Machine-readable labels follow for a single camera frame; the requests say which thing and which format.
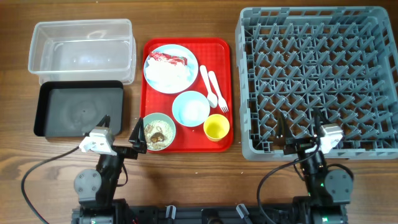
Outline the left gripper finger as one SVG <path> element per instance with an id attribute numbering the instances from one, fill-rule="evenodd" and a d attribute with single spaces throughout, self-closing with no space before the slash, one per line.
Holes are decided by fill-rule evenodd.
<path id="1" fill-rule="evenodd" d="M 110 115 L 106 114 L 101 121 L 96 125 L 96 127 L 105 127 L 108 128 L 110 125 L 111 117 Z"/>
<path id="2" fill-rule="evenodd" d="M 143 118 L 138 119 L 129 137 L 129 142 L 132 144 L 133 149 L 147 149 Z"/>

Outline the yellow plastic cup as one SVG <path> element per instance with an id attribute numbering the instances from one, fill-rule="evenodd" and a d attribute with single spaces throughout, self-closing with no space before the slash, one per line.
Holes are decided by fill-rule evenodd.
<path id="1" fill-rule="evenodd" d="M 203 130 L 210 141 L 218 142 L 229 133 L 230 123 L 222 114 L 212 114 L 203 123 Z"/>

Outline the red snack wrapper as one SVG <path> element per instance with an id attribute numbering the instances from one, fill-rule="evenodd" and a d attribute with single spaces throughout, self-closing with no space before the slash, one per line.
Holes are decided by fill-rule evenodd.
<path id="1" fill-rule="evenodd" d="M 187 65 L 187 59 L 185 57 L 170 55 L 162 52 L 151 52 L 149 54 L 150 58 L 153 58 L 155 61 L 158 62 L 167 62 L 172 65 L 177 65 L 181 63 L 182 65 Z"/>

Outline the rice and food scraps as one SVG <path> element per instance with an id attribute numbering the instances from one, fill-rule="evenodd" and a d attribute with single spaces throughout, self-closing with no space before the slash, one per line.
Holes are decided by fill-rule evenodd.
<path id="1" fill-rule="evenodd" d="M 175 131 L 166 121 L 154 120 L 145 125 L 144 134 L 148 150 L 160 151 L 172 143 Z"/>

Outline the green bowl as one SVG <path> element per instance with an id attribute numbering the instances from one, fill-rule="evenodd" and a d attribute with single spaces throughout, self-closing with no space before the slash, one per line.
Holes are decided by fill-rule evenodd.
<path id="1" fill-rule="evenodd" d="M 173 127 L 173 129 L 174 129 L 174 131 L 175 131 L 175 134 L 174 134 L 174 139 L 175 139 L 175 136 L 176 136 L 176 127 L 175 127 L 175 124 L 174 124 L 174 122 L 172 121 L 172 119 L 169 117 L 169 116 L 167 116 L 166 114 L 163 114 L 163 113 L 152 113 L 152 114 L 148 114 L 147 116 L 145 116 L 144 117 L 144 119 L 143 119 L 143 121 L 144 121 L 144 127 L 145 127 L 145 125 L 146 124 L 148 124 L 148 123 L 150 123 L 151 121 L 154 121 L 154 120 L 162 120 L 162 121 L 166 121 L 167 123 L 169 123 L 169 125 L 171 125 L 171 127 Z"/>

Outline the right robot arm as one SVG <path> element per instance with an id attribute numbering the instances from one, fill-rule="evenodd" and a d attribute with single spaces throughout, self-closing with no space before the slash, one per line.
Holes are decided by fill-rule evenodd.
<path id="1" fill-rule="evenodd" d="M 348 223 L 346 205 L 351 202 L 354 175 L 341 164 L 327 164 L 325 154 L 343 138 L 343 130 L 329 122 L 314 109 L 315 134 L 295 138 L 281 113 L 277 118 L 275 143 L 285 155 L 296 154 L 303 181 L 308 191 L 304 197 L 294 197 L 289 212 L 290 223 Z"/>

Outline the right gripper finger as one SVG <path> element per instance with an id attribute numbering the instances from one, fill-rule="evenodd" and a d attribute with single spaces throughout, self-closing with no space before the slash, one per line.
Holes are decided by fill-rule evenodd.
<path id="1" fill-rule="evenodd" d="M 280 112 L 277 117 L 276 138 L 293 138 L 292 132 L 282 112 Z"/>
<path id="2" fill-rule="evenodd" d="M 315 132 L 317 136 L 323 137 L 325 134 L 323 133 L 321 126 L 324 124 L 330 124 L 330 122 L 326 119 L 326 117 L 320 111 L 319 108 L 313 109 L 313 118 L 314 118 Z"/>

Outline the light blue bowl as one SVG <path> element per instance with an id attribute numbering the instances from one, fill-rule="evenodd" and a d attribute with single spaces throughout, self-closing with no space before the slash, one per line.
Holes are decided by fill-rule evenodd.
<path id="1" fill-rule="evenodd" d="M 203 94 L 185 91 L 174 99 L 172 114 L 179 124 L 196 127 L 203 124 L 210 115 L 210 104 Z"/>

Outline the white napkin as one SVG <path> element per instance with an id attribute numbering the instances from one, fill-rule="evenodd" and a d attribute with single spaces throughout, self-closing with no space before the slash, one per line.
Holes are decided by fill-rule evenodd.
<path id="1" fill-rule="evenodd" d="M 190 76 L 189 68 L 182 62 L 168 62 L 150 58 L 144 69 L 146 78 L 156 84 L 164 86 L 171 84 L 186 84 Z"/>

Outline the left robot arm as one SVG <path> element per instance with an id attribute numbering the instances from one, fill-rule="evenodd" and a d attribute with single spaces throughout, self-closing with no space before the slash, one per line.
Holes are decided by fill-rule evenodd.
<path id="1" fill-rule="evenodd" d="M 92 223 L 137 223 L 137 215 L 125 199 L 115 199 L 114 194 L 123 184 L 118 182 L 126 173 L 125 159 L 137 159 L 147 152 L 144 122 L 139 118 L 130 137 L 131 147 L 115 146 L 111 132 L 110 116 L 106 115 L 79 145 L 82 152 L 95 152 L 99 160 L 95 169 L 81 171 L 74 180 L 80 207 L 72 211 L 74 224 Z"/>

